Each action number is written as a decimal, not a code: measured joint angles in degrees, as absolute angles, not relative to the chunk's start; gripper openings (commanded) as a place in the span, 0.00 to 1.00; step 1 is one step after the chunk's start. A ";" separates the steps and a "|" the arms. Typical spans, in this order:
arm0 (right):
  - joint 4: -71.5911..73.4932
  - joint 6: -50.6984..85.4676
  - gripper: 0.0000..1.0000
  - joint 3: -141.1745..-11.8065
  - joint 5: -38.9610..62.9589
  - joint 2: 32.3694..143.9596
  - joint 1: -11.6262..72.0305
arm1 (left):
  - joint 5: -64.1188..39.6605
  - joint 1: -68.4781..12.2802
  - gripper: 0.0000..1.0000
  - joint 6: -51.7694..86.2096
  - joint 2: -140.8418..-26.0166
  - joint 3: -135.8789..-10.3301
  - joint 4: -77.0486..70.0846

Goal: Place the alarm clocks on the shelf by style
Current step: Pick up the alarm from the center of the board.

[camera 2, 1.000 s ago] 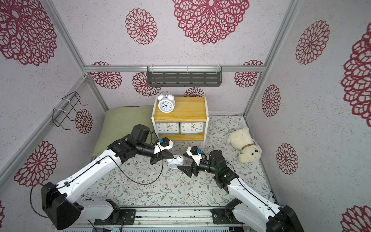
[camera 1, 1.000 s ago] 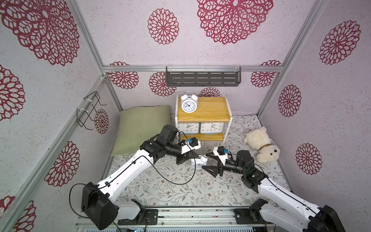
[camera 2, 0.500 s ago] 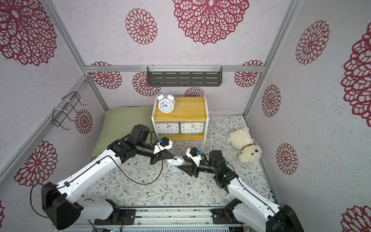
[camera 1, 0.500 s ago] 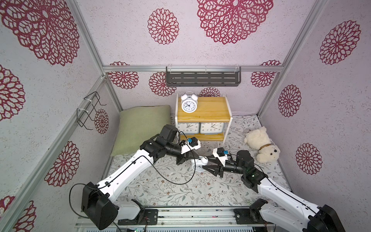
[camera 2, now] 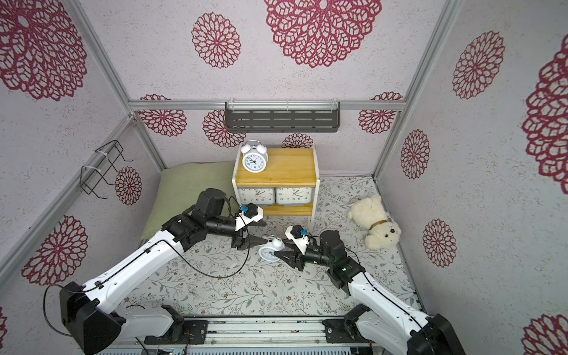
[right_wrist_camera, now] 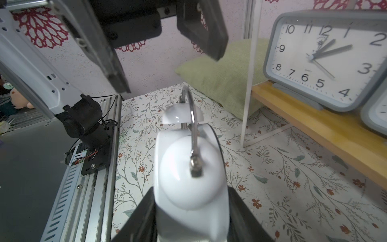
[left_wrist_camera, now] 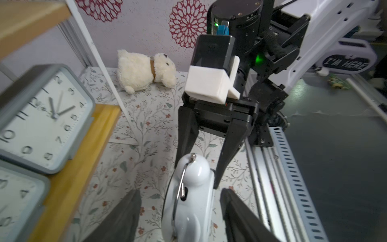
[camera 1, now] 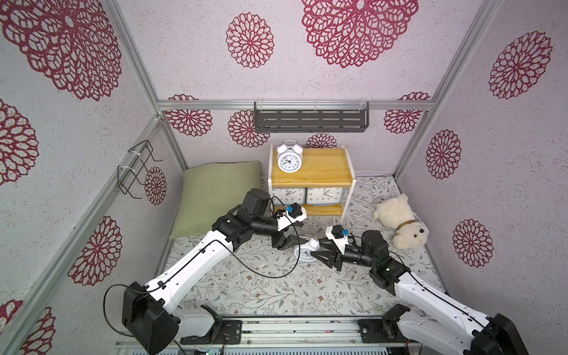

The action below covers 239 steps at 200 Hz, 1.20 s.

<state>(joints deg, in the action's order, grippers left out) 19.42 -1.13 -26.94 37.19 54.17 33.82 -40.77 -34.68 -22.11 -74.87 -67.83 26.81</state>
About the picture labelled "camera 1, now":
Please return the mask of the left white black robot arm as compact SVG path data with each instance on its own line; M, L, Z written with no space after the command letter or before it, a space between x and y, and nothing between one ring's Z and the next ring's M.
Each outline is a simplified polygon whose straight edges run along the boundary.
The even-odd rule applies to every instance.
M268 192L249 190L242 204L219 217L202 241L170 269L144 285L127 286L121 322L148 354L159 354L175 342L224 340L223 319L210 307L178 306L207 272L254 235L269 236L275 248L284 247L283 233L303 222L307 211L300 204L291 204L267 216L271 202Z

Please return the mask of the grey square alarm clock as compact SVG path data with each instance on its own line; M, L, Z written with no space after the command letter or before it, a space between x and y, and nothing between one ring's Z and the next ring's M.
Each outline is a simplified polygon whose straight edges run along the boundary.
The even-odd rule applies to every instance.
M343 201L342 187L319 187L306 189L306 204L311 206L330 206Z

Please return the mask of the grey square clock face-down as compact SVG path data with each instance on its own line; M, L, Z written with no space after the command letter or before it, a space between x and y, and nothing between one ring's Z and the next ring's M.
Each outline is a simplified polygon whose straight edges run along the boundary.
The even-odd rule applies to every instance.
M305 188L273 188L272 196L275 205L284 206L291 204L303 205L306 202Z

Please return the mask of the white twin-bell clock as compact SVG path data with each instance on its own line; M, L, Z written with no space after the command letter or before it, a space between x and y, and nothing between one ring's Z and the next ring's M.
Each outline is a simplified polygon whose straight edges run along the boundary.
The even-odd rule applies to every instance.
M316 258L312 255L313 251L320 249L320 241L311 235L304 235L300 238L300 244L294 247L295 257L303 263L313 263Z
M295 140L285 140L276 148L277 166L285 173L298 172L303 165L303 146Z

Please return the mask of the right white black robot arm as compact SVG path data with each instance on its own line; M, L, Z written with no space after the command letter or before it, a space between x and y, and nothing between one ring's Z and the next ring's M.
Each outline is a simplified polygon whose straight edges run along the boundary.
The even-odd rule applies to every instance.
M441 354L527 354L510 319L478 312L429 285L396 260L381 232L366 231L356 244L343 227L331 226L319 244L312 257L331 269L367 267L378 287L402 300L382 317L386 338L400 335Z

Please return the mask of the wooden white-framed two-tier shelf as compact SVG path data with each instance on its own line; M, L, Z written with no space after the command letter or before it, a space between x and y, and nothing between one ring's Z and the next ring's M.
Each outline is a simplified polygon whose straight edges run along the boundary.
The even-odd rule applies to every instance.
M332 216L342 223L356 186L356 175L346 145L340 148L307 148L298 172L286 173L277 166L275 145L270 145L268 189L275 188L342 188L344 197L330 206L306 205L310 216Z

